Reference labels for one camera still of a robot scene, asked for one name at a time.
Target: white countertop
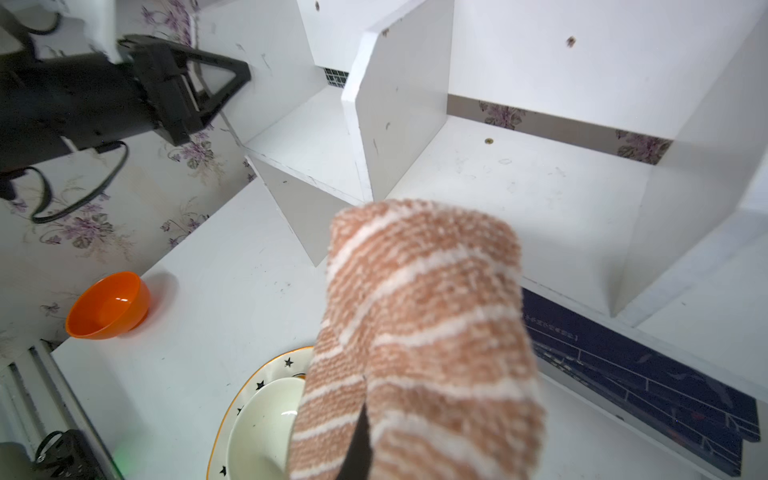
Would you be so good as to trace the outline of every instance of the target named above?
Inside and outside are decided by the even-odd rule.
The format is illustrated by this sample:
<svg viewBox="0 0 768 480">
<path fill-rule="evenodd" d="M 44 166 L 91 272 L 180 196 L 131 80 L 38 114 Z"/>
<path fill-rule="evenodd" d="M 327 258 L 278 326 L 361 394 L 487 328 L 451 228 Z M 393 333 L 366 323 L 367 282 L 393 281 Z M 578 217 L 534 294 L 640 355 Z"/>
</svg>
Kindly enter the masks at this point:
<svg viewBox="0 0 768 480">
<path fill-rule="evenodd" d="M 256 180 L 143 275 L 153 303 L 136 331 L 69 339 L 54 351 L 127 480 L 205 478 L 240 387 L 274 356 L 314 344 L 324 270 Z M 699 478 L 557 386 L 542 390 L 548 440 L 538 480 Z"/>
</svg>

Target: purple flower pattern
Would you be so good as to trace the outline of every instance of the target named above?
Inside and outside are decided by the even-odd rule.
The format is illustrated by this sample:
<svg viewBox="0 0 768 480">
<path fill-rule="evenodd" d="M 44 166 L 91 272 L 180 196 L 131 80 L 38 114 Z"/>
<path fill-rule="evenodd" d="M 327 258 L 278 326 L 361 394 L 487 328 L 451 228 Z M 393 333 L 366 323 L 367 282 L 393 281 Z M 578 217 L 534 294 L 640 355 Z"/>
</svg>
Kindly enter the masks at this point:
<svg viewBox="0 0 768 480">
<path fill-rule="evenodd" d="M 45 316 L 54 316 L 60 309 L 61 307 L 56 302 L 51 303 L 51 305 L 40 305 L 40 310 Z"/>
<path fill-rule="evenodd" d="M 150 8 L 146 5 L 141 7 L 141 21 L 152 27 L 152 35 L 164 36 L 168 40 L 187 46 L 192 45 L 190 14 L 184 2 L 161 0 Z"/>
<path fill-rule="evenodd" d="M 176 247 L 182 240 L 189 237 L 192 232 L 205 221 L 210 218 L 210 215 L 199 214 L 191 211 L 191 204 L 194 198 L 190 199 L 184 207 L 181 209 L 181 214 L 176 219 L 168 219 L 163 222 L 160 229 L 164 232 L 170 233 L 171 237 L 168 237 L 168 245 L 170 248 Z"/>
<path fill-rule="evenodd" d="M 14 212 L 23 214 L 25 211 L 27 211 L 27 202 L 23 200 L 14 200 L 11 202 L 11 208 Z"/>
<path fill-rule="evenodd" d="M 616 152 L 619 157 L 630 158 L 651 165 L 658 164 L 672 145 L 672 140 L 635 134 L 626 130 L 616 130 L 616 138 L 624 139 L 626 142 Z"/>
<path fill-rule="evenodd" d="M 171 160 L 179 163 L 184 161 L 187 168 L 193 170 L 190 175 L 199 177 L 203 185 L 206 184 L 211 175 L 215 176 L 218 183 L 221 183 L 221 178 L 224 175 L 224 163 L 217 159 L 218 157 L 208 140 L 208 132 L 213 129 L 213 125 L 208 125 L 204 130 L 192 135 L 189 143 L 174 148 L 168 153 L 168 158 Z"/>
<path fill-rule="evenodd" d="M 71 204 L 71 199 L 66 198 L 68 194 L 77 192 L 79 196 L 82 190 L 77 185 L 77 179 L 69 180 L 66 182 L 66 187 L 61 191 L 61 196 L 53 197 L 51 203 L 54 207 L 45 214 L 54 214 Z M 104 202 L 109 200 L 109 195 L 100 194 L 92 202 L 85 204 L 72 214 L 42 225 L 30 224 L 28 233 L 33 234 L 40 243 L 45 245 L 68 244 L 82 250 L 80 257 L 95 255 L 97 260 L 102 263 L 106 263 L 106 255 L 113 249 L 119 250 L 126 260 L 130 260 L 131 248 L 133 247 L 130 240 L 131 235 L 118 233 L 121 227 L 116 227 L 109 221 L 108 214 L 104 212 Z M 27 220 L 26 210 L 28 207 L 24 200 L 9 202 L 9 205 L 11 214 Z M 25 242 L 30 241 L 28 233 L 24 235 Z"/>
<path fill-rule="evenodd" d="M 485 118 L 482 118 L 481 115 L 478 115 L 478 117 L 475 118 L 476 120 L 482 119 L 486 124 L 508 128 L 510 130 L 521 130 L 527 134 L 533 134 L 541 137 L 551 138 L 553 140 L 558 140 L 556 135 L 552 135 L 553 132 L 541 131 L 540 127 L 536 125 L 536 122 L 523 126 L 526 115 L 532 115 L 535 117 L 536 115 L 544 114 L 539 114 L 535 111 L 523 110 L 522 108 L 509 107 L 507 105 L 494 104 L 486 101 L 479 101 L 478 106 L 480 107 L 480 111 L 482 114 L 484 114 Z M 572 127 L 578 127 L 578 125 L 581 123 L 567 120 L 565 118 L 554 118 L 553 120 L 560 121 L 562 124 L 571 123 Z M 587 126 L 592 127 L 593 130 L 591 132 L 594 132 L 594 125 Z M 610 128 L 605 128 L 604 130 L 605 132 L 601 132 L 602 134 L 604 134 L 606 137 L 610 135 Z M 596 150 L 615 154 L 618 157 L 640 161 L 645 164 L 655 165 L 659 163 L 659 160 L 664 156 L 665 153 L 667 153 L 667 150 L 669 150 L 669 147 L 672 145 L 672 140 L 668 140 L 666 138 L 636 134 L 625 130 L 614 130 L 613 132 L 615 133 L 615 138 L 618 140 L 618 142 L 616 144 L 612 144 L 612 142 L 607 141 L 602 148 Z"/>
<path fill-rule="evenodd" d="M 492 104 L 485 101 L 480 102 L 480 109 L 488 116 L 485 123 L 497 127 L 514 130 L 528 111 L 522 108 L 507 107 L 506 105 Z"/>
</svg>

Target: floral wallpaper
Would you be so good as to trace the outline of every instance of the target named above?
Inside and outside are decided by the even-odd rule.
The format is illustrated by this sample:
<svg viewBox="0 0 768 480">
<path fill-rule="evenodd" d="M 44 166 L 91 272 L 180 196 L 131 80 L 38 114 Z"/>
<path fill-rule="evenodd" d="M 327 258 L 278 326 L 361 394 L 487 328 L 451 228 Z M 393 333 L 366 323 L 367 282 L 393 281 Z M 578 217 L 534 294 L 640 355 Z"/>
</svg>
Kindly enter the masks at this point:
<svg viewBox="0 0 768 480">
<path fill-rule="evenodd" d="M 646 164 L 658 164 L 672 145 L 672 140 L 666 138 L 616 130 L 455 95 L 449 95 L 448 113 Z"/>
<path fill-rule="evenodd" d="M 37 15 L 32 10 L 17 15 Z M 192 45 L 193 14 L 186 0 L 118 0 L 118 31 Z M 92 50 L 82 22 L 68 18 L 54 34 L 34 39 L 43 58 Z M 15 182 L 15 201 L 0 200 L 0 360 L 12 360 L 34 339 L 66 339 L 67 313 L 90 285 L 122 270 L 143 273 L 255 178 L 220 118 L 181 147 L 154 132 L 125 141 L 131 155 L 123 170 L 71 215 L 42 225 L 28 220 L 41 192 L 32 174 Z M 37 165 L 54 191 L 47 213 L 91 191 L 120 155 L 82 151 Z"/>
</svg>

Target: striped oven mitt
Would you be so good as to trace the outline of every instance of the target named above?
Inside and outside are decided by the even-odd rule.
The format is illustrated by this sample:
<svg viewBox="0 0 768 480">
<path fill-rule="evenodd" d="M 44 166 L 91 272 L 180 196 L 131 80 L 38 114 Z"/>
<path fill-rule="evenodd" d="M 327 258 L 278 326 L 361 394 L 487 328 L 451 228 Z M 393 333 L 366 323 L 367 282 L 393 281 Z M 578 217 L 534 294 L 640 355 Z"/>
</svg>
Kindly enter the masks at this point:
<svg viewBox="0 0 768 480">
<path fill-rule="evenodd" d="M 344 210 L 291 479 L 339 474 L 363 404 L 369 478 L 530 478 L 545 433 L 506 223 L 420 200 Z"/>
</svg>

